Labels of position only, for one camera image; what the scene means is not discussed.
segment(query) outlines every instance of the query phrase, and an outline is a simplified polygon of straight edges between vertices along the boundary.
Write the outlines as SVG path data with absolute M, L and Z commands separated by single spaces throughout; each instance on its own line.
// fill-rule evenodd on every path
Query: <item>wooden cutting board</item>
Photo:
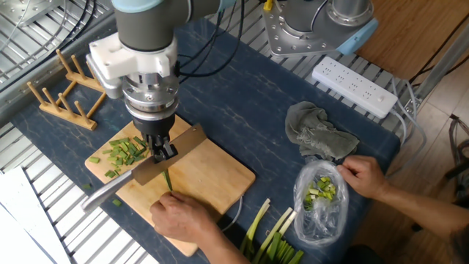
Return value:
M 169 135 L 171 139 L 175 139 L 190 127 L 187 122 L 176 116 L 176 122 L 169 131 Z M 109 141 L 126 137 L 132 139 L 134 136 L 141 139 L 140 131 L 130 122 Z M 111 180 L 104 174 L 108 170 L 114 170 L 111 162 L 107 161 L 109 154 L 102 154 L 104 150 L 110 149 L 112 147 L 106 142 L 92 155 L 92 157 L 101 159 L 98 164 L 89 162 L 89 159 L 85 161 L 85 166 L 104 183 Z M 137 164 L 123 166 L 119 173 L 122 174 Z M 171 166 L 169 175 L 175 191 L 200 201 L 216 221 L 239 200 L 255 179 L 252 171 L 209 139 L 205 139 L 184 158 Z M 117 192 L 117 196 L 153 226 L 149 207 L 167 191 L 169 190 L 163 175 L 158 175 L 144 186 L 131 180 Z M 197 251 L 196 244 L 167 239 L 187 257 Z

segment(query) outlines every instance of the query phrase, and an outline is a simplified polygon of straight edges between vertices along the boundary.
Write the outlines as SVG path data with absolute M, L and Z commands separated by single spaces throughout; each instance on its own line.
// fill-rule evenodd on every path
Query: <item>outlet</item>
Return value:
M 386 117 L 397 102 L 395 95 L 328 56 L 313 69 L 312 76 L 379 118 Z

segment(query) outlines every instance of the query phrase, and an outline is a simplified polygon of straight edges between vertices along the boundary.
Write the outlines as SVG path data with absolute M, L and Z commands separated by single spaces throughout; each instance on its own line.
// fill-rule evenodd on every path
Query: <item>kitchen knife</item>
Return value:
M 204 130 L 200 124 L 189 128 L 170 142 L 170 144 L 176 147 L 177 155 L 175 157 L 157 164 L 153 163 L 153 157 L 145 159 L 135 168 L 122 173 L 119 177 L 111 180 L 85 199 L 81 204 L 81 209 L 86 212 L 94 210 L 132 179 L 135 179 L 141 185 L 145 185 L 199 146 L 206 138 L 207 136 L 205 136 Z

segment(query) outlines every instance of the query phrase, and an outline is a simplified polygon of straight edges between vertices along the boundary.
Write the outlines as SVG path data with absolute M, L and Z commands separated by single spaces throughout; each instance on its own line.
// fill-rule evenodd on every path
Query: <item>hand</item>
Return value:
M 202 205 L 174 191 L 163 194 L 149 211 L 152 213 L 155 231 L 168 238 L 199 245 L 207 231 L 218 230 Z
M 360 195 L 372 199 L 380 199 L 390 185 L 384 178 L 376 159 L 366 156 L 350 156 L 342 165 L 337 166 L 346 182 Z

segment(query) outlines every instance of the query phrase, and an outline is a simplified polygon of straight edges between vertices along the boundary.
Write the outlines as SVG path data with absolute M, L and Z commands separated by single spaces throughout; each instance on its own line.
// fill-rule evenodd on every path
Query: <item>gray cloth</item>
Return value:
M 337 131 L 327 118 L 324 109 L 310 102 L 288 108 L 285 132 L 291 142 L 300 145 L 301 155 L 317 154 L 330 161 L 355 150 L 359 140 L 349 133 Z

